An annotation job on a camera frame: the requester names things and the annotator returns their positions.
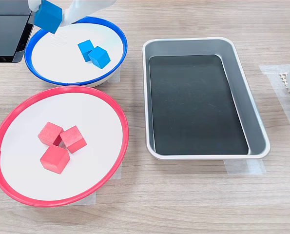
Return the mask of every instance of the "tray rim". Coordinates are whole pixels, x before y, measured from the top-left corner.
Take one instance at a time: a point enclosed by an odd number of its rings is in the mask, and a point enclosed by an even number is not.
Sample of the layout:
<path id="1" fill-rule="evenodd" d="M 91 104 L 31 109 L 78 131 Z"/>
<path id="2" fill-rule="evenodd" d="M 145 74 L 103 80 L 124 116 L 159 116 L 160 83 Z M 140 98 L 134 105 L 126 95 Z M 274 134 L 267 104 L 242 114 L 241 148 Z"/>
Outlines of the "tray rim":
<path id="1" fill-rule="evenodd" d="M 147 71 L 146 71 L 146 47 L 156 41 L 188 41 L 188 40 L 214 40 L 214 39 L 218 39 L 218 40 L 223 40 L 227 43 L 229 43 L 232 46 L 234 55 L 236 57 L 237 60 L 237 65 L 240 69 L 241 75 L 243 77 L 243 81 L 244 84 L 246 86 L 247 92 L 248 92 L 248 96 L 251 102 L 251 105 L 254 109 L 254 113 L 256 116 L 256 119 L 258 121 L 258 124 L 260 126 L 261 132 L 264 136 L 265 139 L 265 149 L 257 154 L 257 155 L 161 155 L 155 152 L 155 150 L 151 147 L 150 145 L 150 137 L 149 137 L 149 117 L 148 117 L 148 89 L 147 89 Z M 236 47 L 234 45 L 234 43 L 224 37 L 206 37 L 206 38 L 174 38 L 174 39 L 152 39 L 149 40 L 147 42 L 144 43 L 143 47 L 142 47 L 142 57 L 143 57 L 143 82 L 144 82 L 144 106 L 145 106 L 145 132 L 146 132 L 146 147 L 147 150 L 149 151 L 149 153 L 156 157 L 157 159 L 161 159 L 161 160 L 189 160 L 189 159 L 195 159 L 195 160 L 224 160 L 224 159 L 261 159 L 263 157 L 265 157 L 271 150 L 271 143 L 268 137 L 268 134 L 266 132 L 265 126 L 263 124 L 262 118 L 258 112 L 257 106 L 255 104 L 252 92 L 250 90 L 248 81 L 246 79 L 245 73 L 243 71 L 241 62 L 240 62 L 240 58 L 238 56 Z"/>
<path id="2" fill-rule="evenodd" d="M 121 60 L 119 61 L 119 63 L 109 72 L 107 72 L 106 74 L 97 77 L 95 79 L 92 80 L 88 80 L 88 81 L 83 81 L 83 82 L 75 82 L 75 83 L 64 83 L 64 82 L 57 82 L 57 81 L 53 81 L 50 79 L 47 79 L 45 77 L 43 77 L 41 74 L 39 74 L 36 69 L 34 68 L 33 64 L 32 64 L 32 51 L 36 45 L 36 43 L 43 37 L 45 36 L 48 32 L 45 31 L 44 29 L 40 29 L 38 30 L 29 40 L 26 49 L 24 51 L 24 60 L 25 63 L 28 67 L 28 69 L 39 79 L 46 81 L 48 83 L 54 84 L 54 85 L 61 85 L 61 86 L 66 86 L 66 85 L 90 85 L 90 84 L 94 84 L 95 82 L 98 82 L 100 80 L 103 80 L 105 78 L 107 78 L 109 75 L 111 75 L 119 66 L 121 66 L 122 62 L 125 60 L 126 54 L 127 54 L 127 50 L 128 50 L 128 43 L 127 43 L 127 39 L 126 36 L 124 35 L 123 31 L 116 26 L 114 23 L 107 21 L 105 19 L 101 19 L 101 18 L 96 18 L 96 17 L 84 17 L 83 19 L 80 19 L 76 22 L 74 22 L 73 24 L 77 24 L 77 23 L 92 23 L 92 24 L 100 24 L 103 26 L 106 26 L 110 29 L 112 29 L 113 31 L 115 31 L 118 36 L 121 38 L 122 40 L 122 44 L 123 44 L 123 54 L 121 57 Z"/>
<path id="3" fill-rule="evenodd" d="M 24 102 L 22 102 L 20 105 L 18 105 L 11 113 L 4 119 L 2 124 L 0 125 L 0 148 L 1 144 L 3 142 L 3 138 L 5 136 L 5 133 L 10 126 L 10 124 L 16 119 L 16 117 L 24 111 L 26 108 L 29 106 L 33 105 L 34 103 L 43 100 L 48 97 L 52 97 L 55 95 L 59 94 L 65 94 L 65 93 L 84 93 L 84 94 L 90 94 L 93 95 L 97 98 L 102 99 L 106 103 L 108 103 L 116 112 L 118 115 L 121 125 L 122 125 L 122 131 L 123 131 L 123 138 L 122 138 L 122 146 L 120 153 L 116 159 L 116 162 L 110 169 L 110 171 L 104 176 L 103 179 L 101 179 L 97 184 L 95 184 L 93 187 L 90 189 L 76 195 L 73 197 L 65 198 L 62 200 L 53 200 L 53 201 L 44 201 L 44 200 L 38 200 L 38 199 L 33 199 L 26 197 L 17 191 L 15 191 L 5 180 L 1 168 L 0 168 L 0 188 L 11 198 L 13 198 L 16 201 L 19 201 L 23 204 L 30 205 L 30 206 L 35 206 L 35 207 L 57 207 L 57 206 L 63 206 L 67 205 L 76 201 L 79 201 L 90 194 L 94 193 L 96 190 L 98 190 L 102 185 L 104 185 L 111 177 L 112 175 L 117 171 L 119 166 L 121 165 L 125 153 L 127 151 L 128 147 L 128 142 L 129 142 L 129 126 L 128 126 L 128 121 L 127 118 L 121 109 L 120 105 L 109 95 L 106 93 L 99 91 L 94 88 L 90 87 L 85 87 L 85 86 L 61 86 L 61 87 L 56 87 L 53 89 L 49 89 L 43 92 L 40 92 L 38 94 L 35 94 L 34 96 L 28 98 Z"/>

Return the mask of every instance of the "silver tray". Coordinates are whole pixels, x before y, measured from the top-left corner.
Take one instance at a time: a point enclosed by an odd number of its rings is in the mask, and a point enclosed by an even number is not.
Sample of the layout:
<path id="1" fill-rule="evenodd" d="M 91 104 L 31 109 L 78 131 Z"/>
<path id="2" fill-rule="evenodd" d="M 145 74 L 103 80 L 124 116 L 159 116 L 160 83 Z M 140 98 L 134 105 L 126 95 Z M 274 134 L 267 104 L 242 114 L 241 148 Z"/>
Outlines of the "silver tray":
<path id="1" fill-rule="evenodd" d="M 153 57 L 215 55 L 221 60 L 232 100 L 247 144 L 246 154 L 177 154 L 157 153 L 153 121 L 150 59 Z M 143 46 L 144 102 L 146 145 L 158 159 L 257 159 L 265 157 L 270 149 L 265 127 L 255 105 L 234 44 L 226 38 L 155 39 Z"/>

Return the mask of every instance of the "blue cube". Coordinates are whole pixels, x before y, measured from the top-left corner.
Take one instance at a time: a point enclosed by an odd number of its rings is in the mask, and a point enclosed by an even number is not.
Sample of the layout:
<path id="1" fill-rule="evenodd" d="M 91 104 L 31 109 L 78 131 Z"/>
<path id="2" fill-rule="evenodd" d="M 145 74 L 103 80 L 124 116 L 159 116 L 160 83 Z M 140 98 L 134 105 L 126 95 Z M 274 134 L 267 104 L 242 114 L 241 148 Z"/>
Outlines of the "blue cube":
<path id="1" fill-rule="evenodd" d="M 62 22 L 62 9 L 49 1 L 42 0 L 34 16 L 34 24 L 47 32 L 55 34 Z"/>
<path id="2" fill-rule="evenodd" d="M 95 64 L 97 67 L 103 69 L 109 62 L 110 58 L 104 49 L 97 46 L 94 50 L 92 50 L 88 56 L 90 57 L 93 64 Z"/>
<path id="3" fill-rule="evenodd" d="M 86 41 L 78 44 L 78 47 L 79 47 L 79 49 L 84 57 L 84 60 L 86 62 L 90 61 L 91 59 L 88 56 L 88 54 L 94 49 L 92 42 L 90 40 L 86 40 Z"/>

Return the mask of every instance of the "black tray bottom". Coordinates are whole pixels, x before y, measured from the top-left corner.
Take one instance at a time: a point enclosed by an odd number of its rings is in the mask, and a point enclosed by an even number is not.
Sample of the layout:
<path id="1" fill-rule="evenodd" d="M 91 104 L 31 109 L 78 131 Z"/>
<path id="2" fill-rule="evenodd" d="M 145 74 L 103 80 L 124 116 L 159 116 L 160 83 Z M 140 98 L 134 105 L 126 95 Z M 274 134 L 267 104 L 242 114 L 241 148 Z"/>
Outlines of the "black tray bottom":
<path id="1" fill-rule="evenodd" d="M 218 56 L 157 56 L 149 66 L 158 154 L 248 154 Z"/>

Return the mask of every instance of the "metal tray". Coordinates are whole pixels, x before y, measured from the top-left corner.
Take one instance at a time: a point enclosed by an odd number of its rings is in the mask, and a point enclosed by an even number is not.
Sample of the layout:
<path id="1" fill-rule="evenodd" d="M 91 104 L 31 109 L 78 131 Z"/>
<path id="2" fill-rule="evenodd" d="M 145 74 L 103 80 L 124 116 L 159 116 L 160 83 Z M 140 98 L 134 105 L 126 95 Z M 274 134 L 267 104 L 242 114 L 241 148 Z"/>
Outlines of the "metal tray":
<path id="1" fill-rule="evenodd" d="M 146 145 L 158 159 L 257 159 L 270 141 L 234 44 L 155 39 L 143 46 Z"/>

